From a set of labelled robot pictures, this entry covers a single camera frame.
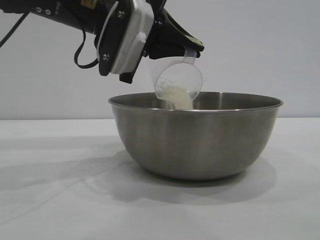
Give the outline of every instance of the black cable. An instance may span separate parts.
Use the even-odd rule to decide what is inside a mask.
[[[79,23],[79,26],[81,27],[82,34],[83,34],[82,43],[80,44],[79,48],[76,50],[76,52],[74,54],[74,63],[81,69],[90,69],[90,68],[95,67],[99,63],[98,59],[95,59],[93,62],[86,64],[86,65],[79,64],[78,58],[79,58],[79,55],[80,55],[82,49],[84,48],[86,38],[87,38],[86,31],[85,31],[85,28],[82,24],[80,17],[74,11],[72,11],[69,7],[65,6],[62,3],[61,3],[61,5],[76,19],[76,21]]]
[[[0,48],[8,41],[8,39],[14,34],[20,24],[25,20],[25,18],[29,15],[29,12],[24,13],[19,20],[15,23],[15,25],[11,28],[11,30],[5,35],[5,37],[0,41]]]

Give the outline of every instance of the screw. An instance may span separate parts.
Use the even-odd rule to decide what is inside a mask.
[[[123,19],[125,17],[125,12],[124,11],[118,11],[117,13],[117,17],[120,18],[120,19]]]
[[[103,54],[103,55],[102,55],[102,59],[103,59],[104,61],[109,61],[110,55],[109,55],[109,54]]]

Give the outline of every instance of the measuring cup handle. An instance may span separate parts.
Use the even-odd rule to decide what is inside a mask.
[[[197,52],[186,47],[184,52],[184,58],[181,62],[195,65],[196,58],[197,58]]]

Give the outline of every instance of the robotic arm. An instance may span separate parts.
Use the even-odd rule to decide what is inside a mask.
[[[186,32],[164,9],[167,0],[0,0],[5,13],[33,13],[82,30],[83,43],[74,62],[83,69],[99,66],[99,73],[118,74],[131,84],[142,57],[183,57],[192,49],[197,58],[204,50],[201,41]],[[86,32],[95,34],[97,58],[78,64]]]

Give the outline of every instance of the bowl rim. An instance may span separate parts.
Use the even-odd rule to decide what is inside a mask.
[[[163,109],[163,108],[156,108],[156,107],[142,107],[142,106],[131,106],[126,104],[121,104],[114,102],[115,99],[120,97],[130,97],[130,96],[138,96],[138,95],[148,95],[154,94],[154,92],[140,92],[140,93],[130,93],[130,94],[123,94],[117,95],[109,98],[108,102],[112,106],[117,106],[126,109],[139,109],[144,111],[157,111],[157,112],[179,112],[179,113],[243,113],[243,112],[253,112],[253,111],[261,111],[261,110],[268,110],[268,109],[276,109],[281,107],[284,102],[276,97],[266,96],[266,95],[259,95],[259,94],[251,94],[251,93],[240,93],[240,92],[219,92],[219,91],[201,91],[204,94],[228,94],[228,95],[247,95],[247,96],[256,96],[256,97],[263,97],[269,98],[275,101],[278,101],[278,104],[270,105],[270,106],[263,106],[263,107],[253,107],[253,108],[241,108],[241,109],[189,109],[189,110],[181,110],[181,109]]]

